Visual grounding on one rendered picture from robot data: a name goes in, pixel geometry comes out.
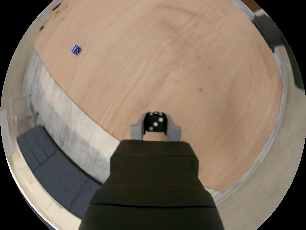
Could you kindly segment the small blue cube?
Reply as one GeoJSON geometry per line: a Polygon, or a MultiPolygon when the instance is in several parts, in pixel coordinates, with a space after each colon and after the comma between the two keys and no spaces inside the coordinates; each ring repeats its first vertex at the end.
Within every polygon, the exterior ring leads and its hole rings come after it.
{"type": "Polygon", "coordinates": [[[81,48],[78,47],[78,46],[73,46],[73,47],[72,47],[72,50],[71,50],[72,55],[77,55],[78,52],[80,52],[80,51],[81,51],[81,48]]]}

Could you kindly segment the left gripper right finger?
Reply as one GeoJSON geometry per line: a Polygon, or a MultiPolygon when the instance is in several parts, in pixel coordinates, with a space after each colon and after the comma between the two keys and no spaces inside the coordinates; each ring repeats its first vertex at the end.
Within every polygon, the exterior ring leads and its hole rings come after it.
{"type": "Polygon", "coordinates": [[[168,142],[180,142],[181,140],[181,126],[174,124],[172,116],[165,114],[165,136],[168,138],[168,142]]]}

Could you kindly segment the black die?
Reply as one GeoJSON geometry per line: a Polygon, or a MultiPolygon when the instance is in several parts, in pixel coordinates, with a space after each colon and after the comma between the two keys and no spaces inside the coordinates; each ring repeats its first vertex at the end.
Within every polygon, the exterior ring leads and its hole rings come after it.
{"type": "Polygon", "coordinates": [[[164,132],[164,130],[165,130],[164,112],[148,111],[148,115],[146,115],[146,131],[164,132]]]}

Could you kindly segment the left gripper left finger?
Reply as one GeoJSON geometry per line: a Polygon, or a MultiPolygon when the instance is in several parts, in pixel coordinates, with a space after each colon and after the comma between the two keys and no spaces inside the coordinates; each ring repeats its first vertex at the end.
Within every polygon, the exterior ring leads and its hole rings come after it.
{"type": "Polygon", "coordinates": [[[142,112],[140,119],[136,124],[130,124],[130,139],[142,140],[142,124],[144,124],[144,135],[146,134],[146,115],[148,112],[142,112]]]}

